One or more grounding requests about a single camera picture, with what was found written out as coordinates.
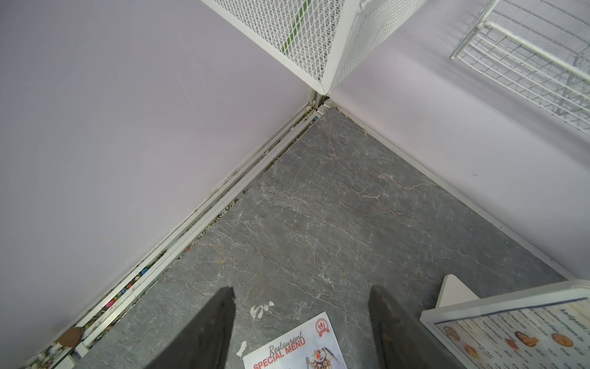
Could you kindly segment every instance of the red logo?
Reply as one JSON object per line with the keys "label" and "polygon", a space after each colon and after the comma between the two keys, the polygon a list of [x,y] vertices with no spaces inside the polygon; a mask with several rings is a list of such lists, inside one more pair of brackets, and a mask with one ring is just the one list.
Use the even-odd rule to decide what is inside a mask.
{"label": "red logo", "polygon": [[316,330],[320,337],[322,336],[322,333],[330,333],[330,328],[328,328],[328,322],[326,322],[325,319],[318,319],[316,322]]}

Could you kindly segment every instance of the white wall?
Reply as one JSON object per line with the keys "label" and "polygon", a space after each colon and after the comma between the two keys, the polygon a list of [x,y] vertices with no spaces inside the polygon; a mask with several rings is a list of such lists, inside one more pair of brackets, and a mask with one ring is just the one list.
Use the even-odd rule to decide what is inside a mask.
{"label": "white wall", "polygon": [[448,59],[483,3],[430,0],[332,98],[572,273],[590,279],[588,141]]}
{"label": "white wall", "polygon": [[306,102],[198,0],[0,8],[0,367],[22,365]]}

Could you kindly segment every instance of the mesh grid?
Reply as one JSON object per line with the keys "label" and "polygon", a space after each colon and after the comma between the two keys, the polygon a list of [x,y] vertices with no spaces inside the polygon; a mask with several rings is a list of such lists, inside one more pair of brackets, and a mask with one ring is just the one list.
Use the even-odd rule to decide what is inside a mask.
{"label": "mesh grid", "polygon": [[215,0],[321,81],[343,0]]}
{"label": "mesh grid", "polygon": [[335,78],[340,83],[356,68],[377,45],[399,28],[426,0],[385,0],[359,20],[358,32],[352,42]]}
{"label": "mesh grid", "polygon": [[588,0],[497,3],[459,59],[590,135]]}

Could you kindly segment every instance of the printed menu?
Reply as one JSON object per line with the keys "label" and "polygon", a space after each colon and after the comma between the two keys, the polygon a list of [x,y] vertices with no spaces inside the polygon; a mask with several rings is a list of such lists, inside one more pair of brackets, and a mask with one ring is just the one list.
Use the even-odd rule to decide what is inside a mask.
{"label": "printed menu", "polygon": [[346,369],[323,312],[244,357],[245,369]]}
{"label": "printed menu", "polygon": [[590,300],[435,323],[482,369],[590,369]]}

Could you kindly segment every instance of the wire rack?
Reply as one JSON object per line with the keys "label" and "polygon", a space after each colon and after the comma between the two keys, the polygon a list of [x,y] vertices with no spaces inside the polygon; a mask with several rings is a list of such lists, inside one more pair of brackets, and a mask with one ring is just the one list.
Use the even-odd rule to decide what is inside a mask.
{"label": "wire rack", "polygon": [[489,0],[453,52],[590,135],[590,0]]}
{"label": "wire rack", "polygon": [[329,94],[426,0],[202,0]]}

